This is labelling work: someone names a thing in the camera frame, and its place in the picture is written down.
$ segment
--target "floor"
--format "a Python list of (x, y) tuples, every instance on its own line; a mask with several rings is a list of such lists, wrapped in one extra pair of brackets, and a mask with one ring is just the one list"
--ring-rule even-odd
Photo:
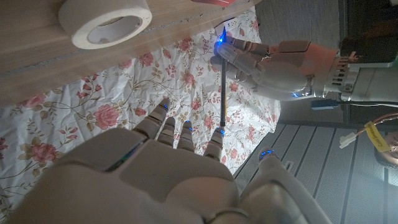
[[(264, 0), (256, 5), (264, 44), (310, 40), (337, 48), (340, 41), (339, 7), (335, 0)], [(311, 100), (281, 102), (281, 120), (343, 122), (341, 109), (314, 111)]]

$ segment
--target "connector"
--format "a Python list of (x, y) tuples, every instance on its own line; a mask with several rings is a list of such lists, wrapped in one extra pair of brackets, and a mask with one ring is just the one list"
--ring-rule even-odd
[(356, 139), (355, 133), (350, 133), (347, 136), (340, 137), (340, 149), (348, 146), (351, 142), (355, 141), (355, 139)]
[(313, 110), (334, 109), (337, 106), (337, 101), (331, 99), (311, 101), (311, 108)]

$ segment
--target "wire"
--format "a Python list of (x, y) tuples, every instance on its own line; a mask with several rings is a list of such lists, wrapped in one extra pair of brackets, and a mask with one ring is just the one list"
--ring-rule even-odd
[[(378, 124), (381, 124), (381, 123), (383, 123), (385, 121), (390, 121), (390, 120), (397, 119), (397, 118), (398, 118), (398, 112), (389, 113), (389, 114), (385, 114), (385, 115), (383, 115), (381, 117), (378, 117), (378, 118), (374, 119), (372, 121), (372, 123), (374, 123), (374, 125), (378, 125)], [(356, 133), (356, 135), (359, 136), (360, 134), (362, 134), (364, 132), (365, 132), (365, 129), (363, 128), (363, 129), (359, 130)]]
[(398, 107), (398, 102), (390, 101), (339, 101), (338, 105), (355, 105), (355, 106), (392, 106)]

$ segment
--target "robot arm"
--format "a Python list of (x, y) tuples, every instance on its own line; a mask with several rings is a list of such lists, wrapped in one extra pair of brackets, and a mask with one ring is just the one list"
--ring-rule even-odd
[(223, 57), (230, 62), (230, 78), (259, 95), (289, 101), (315, 96), (314, 77), (330, 71), (336, 53), (302, 40), (269, 47), (227, 37), (216, 43), (211, 62), (220, 68)]
[(154, 140), (168, 107), (164, 100), (132, 131), (111, 129), (65, 154), (8, 223), (330, 223), (271, 150), (261, 153), (261, 174), (239, 198), (220, 163), (223, 129), (203, 156), (193, 153), (189, 122), (177, 149), (173, 118)]
[[(220, 70), (221, 57), (225, 58), (229, 62), (227, 76), (258, 95), (276, 100), (324, 98), (328, 92), (337, 92), (343, 101), (397, 102), (398, 65), (394, 61), (398, 39), (380, 39), (381, 44), (391, 42), (393, 47), (387, 53), (380, 52), (378, 39), (368, 37), (347, 38), (341, 50), (301, 40), (269, 47), (227, 37), (226, 42), (215, 44), (216, 56), (211, 63)], [(373, 42), (376, 46), (373, 52), (361, 50)]]

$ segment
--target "gray wall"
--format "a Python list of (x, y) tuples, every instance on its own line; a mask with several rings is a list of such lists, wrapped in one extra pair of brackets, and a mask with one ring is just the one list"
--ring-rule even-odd
[(282, 163), (293, 162), (298, 178), (333, 223), (398, 223), (398, 170), (386, 169), (374, 158), (366, 134), (339, 148), (339, 139), (353, 129), (278, 124), (235, 173), (242, 191), (257, 175), (257, 155), (275, 149)]

